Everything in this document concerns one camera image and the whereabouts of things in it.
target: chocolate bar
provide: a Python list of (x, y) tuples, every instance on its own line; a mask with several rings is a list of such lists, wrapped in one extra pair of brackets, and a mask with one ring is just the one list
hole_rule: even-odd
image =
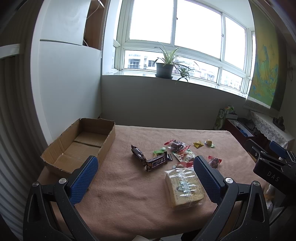
[(145, 166), (147, 160), (146, 160), (144, 154), (139, 150), (139, 148), (137, 148), (136, 146), (131, 145), (131, 151), (142, 162), (142, 164)]
[(172, 155), (169, 154), (169, 153), (167, 153), (167, 160), (168, 160), (168, 161), (172, 161), (172, 160), (173, 160)]
[(146, 161), (146, 171), (149, 172), (162, 164), (168, 163), (168, 153), (165, 151), (162, 155)]

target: open cardboard box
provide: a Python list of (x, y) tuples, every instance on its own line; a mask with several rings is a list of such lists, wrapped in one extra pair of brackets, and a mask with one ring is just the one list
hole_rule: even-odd
[(104, 119), (79, 119), (43, 152), (41, 158), (50, 172), (69, 175), (96, 156), (99, 168), (115, 139), (115, 122)]

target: potted plant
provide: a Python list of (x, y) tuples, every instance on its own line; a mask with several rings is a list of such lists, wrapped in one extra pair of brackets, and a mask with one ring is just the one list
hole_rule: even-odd
[(176, 48), (171, 52), (167, 51), (164, 46), (163, 46), (163, 49), (160, 47), (155, 47), (155, 48), (159, 48), (164, 56), (163, 58), (157, 58), (153, 62), (153, 64), (155, 64), (155, 62), (159, 59), (161, 59), (163, 61), (163, 63), (156, 63), (156, 75), (155, 76), (159, 77), (159, 78), (164, 78), (164, 79), (172, 79), (173, 67), (175, 67), (177, 69), (178, 66), (181, 66), (180, 62), (178, 62), (178, 63), (174, 62), (174, 60), (179, 57), (179, 56), (174, 56), (175, 52), (179, 48)]
[(180, 72), (180, 75), (181, 75), (181, 78), (178, 78), (177, 81), (179, 81), (180, 79), (184, 78), (188, 82), (188, 79), (190, 79), (189, 72), (191, 70), (193, 70), (193, 69), (189, 69), (189, 68), (186, 68), (186, 67), (178, 66), (177, 70)]

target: yellow candy packet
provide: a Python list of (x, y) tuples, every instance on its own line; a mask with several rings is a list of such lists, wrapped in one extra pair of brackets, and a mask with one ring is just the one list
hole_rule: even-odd
[(204, 146), (204, 144), (202, 144), (201, 141), (193, 142), (193, 145), (194, 145), (196, 148), (201, 147), (201, 146)]

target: table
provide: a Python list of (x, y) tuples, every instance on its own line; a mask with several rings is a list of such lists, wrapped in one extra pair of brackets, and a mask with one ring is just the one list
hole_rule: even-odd
[[(147, 159), (163, 143), (178, 139), (187, 144), (211, 139), (215, 148), (207, 146), (191, 150), (196, 155), (209, 155), (222, 159), (220, 172), (232, 177), (237, 183), (250, 184), (258, 180), (262, 187), (265, 181), (253, 173), (255, 163), (236, 139), (227, 131), (159, 129), (116, 125), (116, 138), (102, 166), (93, 179), (82, 201), (76, 209), (100, 241), (132, 240), (136, 235), (152, 239), (171, 236), (202, 228), (216, 208), (206, 195), (202, 206), (183, 210), (169, 207), (164, 186), (164, 170), (172, 168), (173, 161), (151, 172), (132, 155), (131, 144), (137, 146)], [(45, 168), (39, 181), (49, 184), (59, 178)], [(57, 219), (62, 223), (61, 214), (53, 207)], [(239, 210), (230, 218), (231, 228)]]
[(295, 138), (287, 131), (282, 131), (272, 123), (273, 118), (250, 110), (250, 117), (256, 128), (270, 141), (275, 141), (277, 144), (291, 150)]

